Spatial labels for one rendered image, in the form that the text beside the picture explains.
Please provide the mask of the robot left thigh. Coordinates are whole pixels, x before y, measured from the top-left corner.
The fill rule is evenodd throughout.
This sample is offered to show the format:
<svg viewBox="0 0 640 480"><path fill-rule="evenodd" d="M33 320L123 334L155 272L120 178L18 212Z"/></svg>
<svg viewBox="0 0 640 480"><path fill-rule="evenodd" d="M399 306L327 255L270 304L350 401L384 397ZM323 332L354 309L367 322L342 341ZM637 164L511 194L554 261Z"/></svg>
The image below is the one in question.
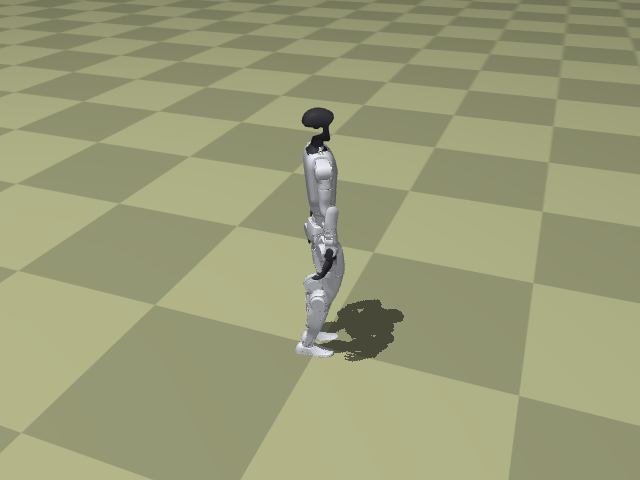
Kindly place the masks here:
<svg viewBox="0 0 640 480"><path fill-rule="evenodd" d="M304 231L306 234L307 239L308 238L308 234L307 234L307 223L304 223ZM305 279L304 279L304 288L306 291L310 292L311 294L315 291L315 290L321 290L322 289L322 279L320 280L314 280L312 279L312 277L314 277L315 275L319 276L317 273L321 273L322 272L322 265L324 262L321 262L319 260L318 257L318 253L317 253L317 247L316 245L314 245L312 243L311 245L311 251L312 251L312 257L313 257L313 263L316 267L316 272L314 274L310 274L308 275Z"/></svg>

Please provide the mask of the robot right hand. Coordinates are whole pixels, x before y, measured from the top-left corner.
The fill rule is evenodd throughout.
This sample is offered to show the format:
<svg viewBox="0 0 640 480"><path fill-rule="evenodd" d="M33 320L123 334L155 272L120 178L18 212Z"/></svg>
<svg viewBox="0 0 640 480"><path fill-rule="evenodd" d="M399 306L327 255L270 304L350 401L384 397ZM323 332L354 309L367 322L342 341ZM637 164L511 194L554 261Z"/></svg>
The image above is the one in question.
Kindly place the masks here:
<svg viewBox="0 0 640 480"><path fill-rule="evenodd" d="M325 255L324 255L324 258L326 258L326 261L325 261L325 263L324 263L324 265L323 265L323 267L322 267L322 272L321 272L321 273L319 273L319 272L318 272L317 274L318 274L319 276L315 275L314 277L312 277L312 279L314 279L314 280L320 280L320 279L322 279L322 278L327 274L327 272L328 272L328 271L331 269L331 267L332 267L333 261L334 261L334 260L336 260L336 255L335 255L334 257L332 257L332 256L333 256L333 250L332 250L332 249L330 249L330 248L328 248L328 249L326 250Z"/></svg>

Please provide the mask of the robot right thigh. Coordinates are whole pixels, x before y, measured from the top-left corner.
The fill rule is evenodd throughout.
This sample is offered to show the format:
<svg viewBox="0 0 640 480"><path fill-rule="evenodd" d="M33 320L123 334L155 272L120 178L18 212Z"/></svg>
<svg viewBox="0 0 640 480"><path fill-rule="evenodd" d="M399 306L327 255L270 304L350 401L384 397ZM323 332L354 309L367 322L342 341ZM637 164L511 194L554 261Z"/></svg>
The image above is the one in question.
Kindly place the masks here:
<svg viewBox="0 0 640 480"><path fill-rule="evenodd" d="M310 296L309 303L311 302L312 298L321 297L325 300L326 308L327 308L332 303L332 301L334 300L334 298L336 297L339 291L339 288L341 286L341 282L343 279L343 274L344 274L344 255L343 255L341 244L338 242L337 245L339 247L339 252L336 255L336 260L333 261L331 269L322 278L323 290L315 290ZM319 260L325 263L326 258L324 258L324 255L325 255L324 236L320 236L318 240L317 253L318 253Z"/></svg>

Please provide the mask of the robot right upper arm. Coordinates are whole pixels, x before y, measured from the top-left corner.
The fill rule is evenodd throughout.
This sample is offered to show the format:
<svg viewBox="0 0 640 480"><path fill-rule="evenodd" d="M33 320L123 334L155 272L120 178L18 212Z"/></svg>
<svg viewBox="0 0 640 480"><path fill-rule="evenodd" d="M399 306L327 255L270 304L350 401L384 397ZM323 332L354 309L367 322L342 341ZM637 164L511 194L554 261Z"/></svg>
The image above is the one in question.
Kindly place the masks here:
<svg viewBox="0 0 640 480"><path fill-rule="evenodd" d="M333 197L333 167L327 159L318 159L315 161L314 176L317 182L320 214L325 218L328 208L335 207L331 204Z"/></svg>

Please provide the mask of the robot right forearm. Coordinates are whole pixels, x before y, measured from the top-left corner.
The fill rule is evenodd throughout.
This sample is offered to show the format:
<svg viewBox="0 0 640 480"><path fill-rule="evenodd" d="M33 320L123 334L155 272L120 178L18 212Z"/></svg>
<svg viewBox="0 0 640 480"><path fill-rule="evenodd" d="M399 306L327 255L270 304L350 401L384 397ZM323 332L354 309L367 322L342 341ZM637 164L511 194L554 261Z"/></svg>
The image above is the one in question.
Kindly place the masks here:
<svg viewBox="0 0 640 480"><path fill-rule="evenodd" d="M325 243L325 253L328 248L333 250L333 256L338 254L339 247L337 245L337 219L338 219L338 209L336 207L330 207L326 211L325 221L322 222L322 228L324 230L324 243Z"/></svg>

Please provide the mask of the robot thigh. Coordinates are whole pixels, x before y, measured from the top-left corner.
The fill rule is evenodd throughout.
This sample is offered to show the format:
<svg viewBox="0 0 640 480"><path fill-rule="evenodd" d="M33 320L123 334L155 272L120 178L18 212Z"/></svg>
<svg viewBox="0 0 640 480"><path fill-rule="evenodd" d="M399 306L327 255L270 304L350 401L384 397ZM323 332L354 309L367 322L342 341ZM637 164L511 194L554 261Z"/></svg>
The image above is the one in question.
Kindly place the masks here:
<svg viewBox="0 0 640 480"><path fill-rule="evenodd" d="M307 239L308 238L308 234L307 234L307 223L304 223L304 231L306 234ZM311 294L315 291L315 290L321 290L322 289L322 279L320 280L314 280L312 279L312 277L314 277L315 275L319 276L317 273L321 273L322 272L322 265L324 262L321 262L319 260L318 257L318 253L317 253L317 247L316 245L314 245L312 243L311 245L311 251L312 251L312 257L313 257L313 263L316 267L316 272L314 274L310 274L308 275L305 279L304 279L304 288L306 291L310 292Z"/></svg>
<svg viewBox="0 0 640 480"><path fill-rule="evenodd" d="M326 308L327 308L332 303L332 301L334 300L334 298L336 297L339 291L339 288L341 286L341 282L343 279L343 274L344 274L344 255L343 255L341 244L338 242L337 245L339 247L339 252L336 255L336 260L333 261L331 269L322 278L323 290L315 290L310 296L309 303L311 302L312 298L321 297L325 300ZM318 253L319 260L325 263L326 258L324 258L324 255L325 255L324 236L320 236L318 240L317 253Z"/></svg>

